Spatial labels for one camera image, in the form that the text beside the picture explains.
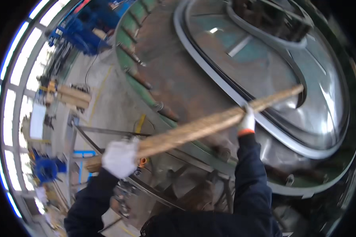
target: cable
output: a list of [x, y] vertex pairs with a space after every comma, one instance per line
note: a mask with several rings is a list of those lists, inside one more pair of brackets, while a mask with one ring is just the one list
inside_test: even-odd
[[98, 58], [98, 55], [99, 55], [99, 54], [96, 55], [95, 59], [92, 61], [91, 66], [90, 66], [90, 67], [88, 68], [88, 70], [87, 70], [86, 77], [84, 78], [84, 83], [85, 83], [85, 84], [87, 84], [87, 76], [88, 76], [88, 73], [90, 72], [90, 69], [91, 69], [92, 65], [94, 64], [95, 60]]

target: dark blue sleeve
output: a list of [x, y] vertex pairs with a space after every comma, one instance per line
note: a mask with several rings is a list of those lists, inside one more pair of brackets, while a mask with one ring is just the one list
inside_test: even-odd
[[119, 179], [104, 168], [92, 177], [86, 188], [76, 194], [76, 201], [67, 213], [64, 227], [69, 237], [100, 236], [103, 229], [102, 215], [110, 206], [114, 187]]
[[256, 142], [254, 134], [247, 134], [239, 137], [239, 146], [233, 213], [271, 213], [272, 193], [260, 160], [261, 145]]

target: white panel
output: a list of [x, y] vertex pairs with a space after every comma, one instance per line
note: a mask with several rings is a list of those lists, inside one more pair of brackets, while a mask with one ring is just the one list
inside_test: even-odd
[[46, 115], [46, 106], [33, 104], [33, 112], [30, 117], [29, 135], [31, 139], [42, 139], [44, 120]]

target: wooden stick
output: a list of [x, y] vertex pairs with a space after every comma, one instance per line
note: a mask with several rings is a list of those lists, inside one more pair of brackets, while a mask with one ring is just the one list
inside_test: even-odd
[[[251, 101], [249, 105], [254, 112], [261, 112], [273, 104], [282, 101], [290, 96], [294, 96], [303, 91], [303, 85], [297, 85], [291, 89], [276, 93], [263, 99]], [[238, 124], [245, 115], [241, 107], [234, 107], [221, 113], [216, 113], [175, 129], [166, 133], [147, 137], [140, 141], [137, 152], [137, 163], [142, 158], [156, 155], [167, 150], [176, 148], [187, 142], [198, 140], [213, 133], [227, 129]], [[90, 170], [97, 169], [101, 165], [101, 157], [92, 158], [87, 161], [86, 167]]]

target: yellow floor line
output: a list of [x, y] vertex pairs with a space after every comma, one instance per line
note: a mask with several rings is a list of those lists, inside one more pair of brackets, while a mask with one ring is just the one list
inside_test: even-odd
[[102, 81], [102, 84], [100, 85], [98, 94], [96, 95], [95, 102], [94, 102], [94, 106], [92, 107], [90, 119], [88, 120], [88, 125], [89, 125], [89, 126], [91, 126], [92, 117], [94, 116], [94, 113], [95, 113], [96, 103], [98, 102], [99, 96], [100, 96], [101, 93], [102, 93], [102, 90], [103, 90], [104, 85], [105, 85], [105, 81], [107, 80], [107, 78], [108, 78], [108, 76], [109, 76], [109, 73], [111, 72], [112, 67], [113, 67], [112, 65], [109, 67], [108, 72], [107, 72], [107, 75], [105, 76], [104, 80]]
[[127, 233], [128, 235], [136, 237], [136, 235], [132, 234], [129, 230], [125, 229], [124, 227], [121, 227], [121, 229], [123, 229], [125, 231], [125, 233]]
[[138, 134], [139, 134], [139, 133], [141, 132], [142, 124], [143, 124], [144, 121], [145, 121], [145, 117], [146, 117], [145, 114], [141, 115], [140, 120], [138, 121], [136, 130], [135, 130], [135, 133], [138, 133]]

